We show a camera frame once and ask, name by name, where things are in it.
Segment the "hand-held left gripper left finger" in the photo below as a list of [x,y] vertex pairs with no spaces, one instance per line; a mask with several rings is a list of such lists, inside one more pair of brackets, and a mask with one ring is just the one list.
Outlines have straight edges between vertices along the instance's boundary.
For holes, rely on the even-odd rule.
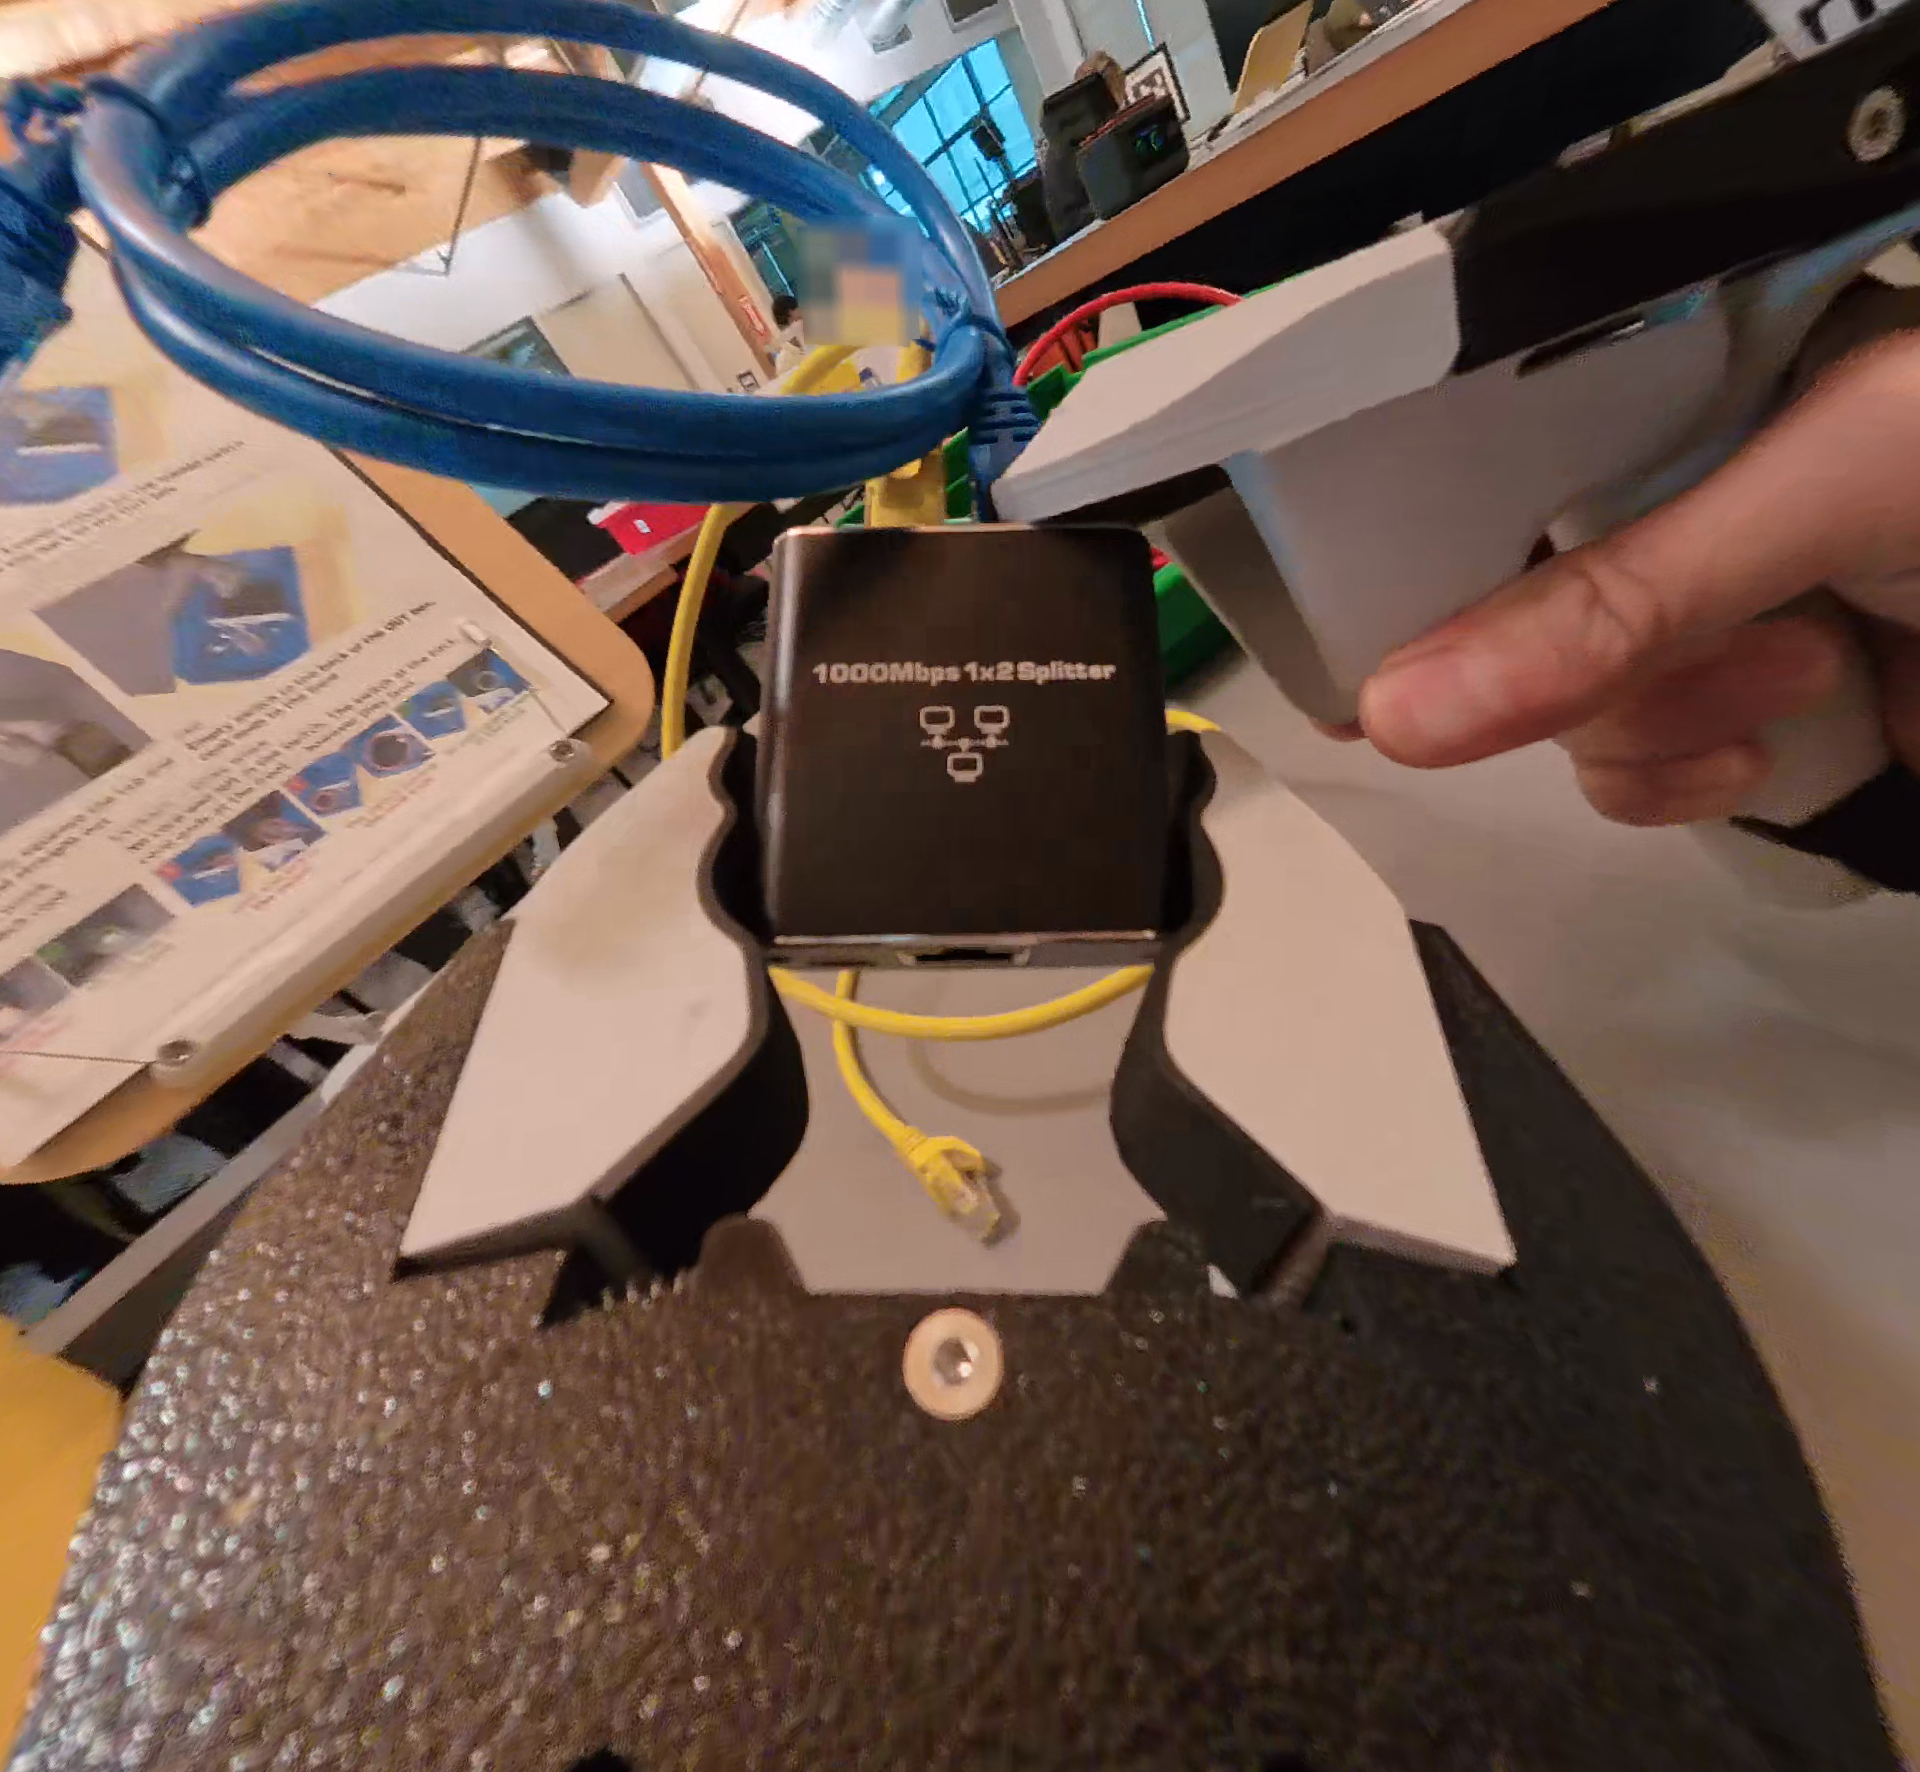
[[563,850],[508,926],[401,1273],[534,1252],[689,1273],[811,1121],[756,931],[756,741],[711,726]]

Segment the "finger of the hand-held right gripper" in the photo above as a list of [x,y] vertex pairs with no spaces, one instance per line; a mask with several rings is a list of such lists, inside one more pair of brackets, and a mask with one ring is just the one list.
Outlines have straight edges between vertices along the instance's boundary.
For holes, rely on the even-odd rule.
[[1579,498],[1634,482],[1712,398],[1712,306],[1650,306],[1459,371],[1436,225],[1105,358],[1000,473],[1064,518],[1224,467],[1275,573],[1208,587],[1310,718],[1358,718],[1388,652],[1516,578]]

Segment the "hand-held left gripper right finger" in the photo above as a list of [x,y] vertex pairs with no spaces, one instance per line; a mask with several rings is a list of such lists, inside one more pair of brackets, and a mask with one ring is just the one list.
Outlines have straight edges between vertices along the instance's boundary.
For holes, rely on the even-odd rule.
[[1225,732],[1169,735],[1174,916],[1113,1069],[1113,1148],[1220,1294],[1332,1252],[1516,1262],[1396,890]]

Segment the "green storage bin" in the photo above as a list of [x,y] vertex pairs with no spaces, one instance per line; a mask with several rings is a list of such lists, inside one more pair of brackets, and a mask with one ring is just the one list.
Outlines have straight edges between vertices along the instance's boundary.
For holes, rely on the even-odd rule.
[[[1174,306],[1178,316],[1136,333],[1102,333],[1099,321],[1113,309],[1141,306]],[[1099,294],[1070,314],[1060,314],[1022,354],[1020,354],[1020,384],[1036,421],[1059,411],[1059,403],[1076,387],[1084,369],[1119,358],[1126,345],[1162,340],[1165,332],[1235,306],[1239,294],[1205,284],[1205,282],[1141,282],[1112,294]],[[963,523],[977,516],[977,482],[969,467],[969,439],[952,433],[940,454],[946,491],[939,497],[939,518]],[[1225,652],[1229,630],[1188,580],[1186,571],[1158,545],[1152,547],[1152,593],[1158,593],[1158,630],[1162,630],[1162,666],[1165,683],[1178,686],[1201,674],[1220,652]]]

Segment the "black ethernet splitter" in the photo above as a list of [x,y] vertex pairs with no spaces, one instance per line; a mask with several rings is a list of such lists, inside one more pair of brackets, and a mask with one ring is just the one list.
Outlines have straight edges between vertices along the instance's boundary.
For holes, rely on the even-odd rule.
[[1113,523],[793,529],[756,842],[783,961],[1130,961],[1165,926],[1152,547]]

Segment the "yellow storage bin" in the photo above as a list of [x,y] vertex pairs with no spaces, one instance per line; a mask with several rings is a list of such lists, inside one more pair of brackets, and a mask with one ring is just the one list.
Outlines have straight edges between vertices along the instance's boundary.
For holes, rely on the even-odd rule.
[[0,1322],[0,1750],[23,1719],[67,1544],[123,1423],[121,1393]]

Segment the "person's right hand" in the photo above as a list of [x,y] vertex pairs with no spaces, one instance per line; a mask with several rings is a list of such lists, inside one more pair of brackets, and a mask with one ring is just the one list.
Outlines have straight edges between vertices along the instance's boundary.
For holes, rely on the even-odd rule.
[[1721,471],[1396,646],[1325,726],[1410,766],[1555,741],[1623,826],[1737,815],[1763,732],[1862,657],[1887,753],[1920,760],[1920,333],[1839,354]]

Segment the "black device with display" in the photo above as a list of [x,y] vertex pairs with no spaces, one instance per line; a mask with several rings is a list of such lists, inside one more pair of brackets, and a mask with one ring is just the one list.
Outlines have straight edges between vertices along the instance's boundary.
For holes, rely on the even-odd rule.
[[1188,138],[1178,97],[1143,94],[1119,106],[1076,143],[1074,167],[1099,224],[1112,224],[1149,193],[1165,190],[1188,167]]

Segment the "grey wood-edged table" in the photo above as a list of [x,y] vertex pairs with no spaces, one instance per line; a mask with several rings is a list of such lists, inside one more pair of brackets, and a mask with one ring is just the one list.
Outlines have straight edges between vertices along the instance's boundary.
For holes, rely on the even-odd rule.
[[1288,80],[1267,102],[1201,151],[1179,177],[1112,224],[1096,224],[994,290],[1005,327],[1099,294],[1113,272],[1208,225],[1253,196],[1354,148],[1410,111],[1452,94],[1523,49],[1553,39],[1619,0],[1436,0],[1400,12],[1332,64]]

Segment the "instruction sheet clipboard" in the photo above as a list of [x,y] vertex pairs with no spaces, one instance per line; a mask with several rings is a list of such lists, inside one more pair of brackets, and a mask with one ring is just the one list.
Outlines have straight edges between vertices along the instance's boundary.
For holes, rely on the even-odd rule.
[[457,482],[180,377],[83,247],[5,393],[5,1180],[165,1133],[653,718]]

